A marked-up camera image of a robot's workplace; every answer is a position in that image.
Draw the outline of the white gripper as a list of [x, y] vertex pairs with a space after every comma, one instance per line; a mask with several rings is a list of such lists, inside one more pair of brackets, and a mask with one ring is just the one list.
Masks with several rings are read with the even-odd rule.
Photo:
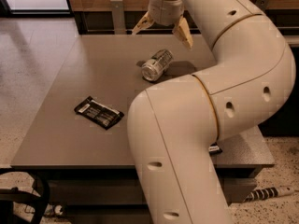
[[132, 34], [136, 35], [142, 30], [150, 28], [154, 23], [169, 26], [175, 24], [173, 35], [187, 48], [193, 45], [189, 24], [182, 16], [184, 6], [182, 0], [149, 0], [149, 8], [145, 15], [133, 28]]

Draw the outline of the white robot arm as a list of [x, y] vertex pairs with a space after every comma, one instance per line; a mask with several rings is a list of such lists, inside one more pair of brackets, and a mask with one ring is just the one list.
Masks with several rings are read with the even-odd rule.
[[232, 224], [209, 147], [273, 116], [296, 66], [286, 39], [250, 0], [149, 0], [135, 27], [174, 24], [192, 43], [188, 11], [216, 65], [140, 92], [127, 118], [129, 145], [154, 224]]

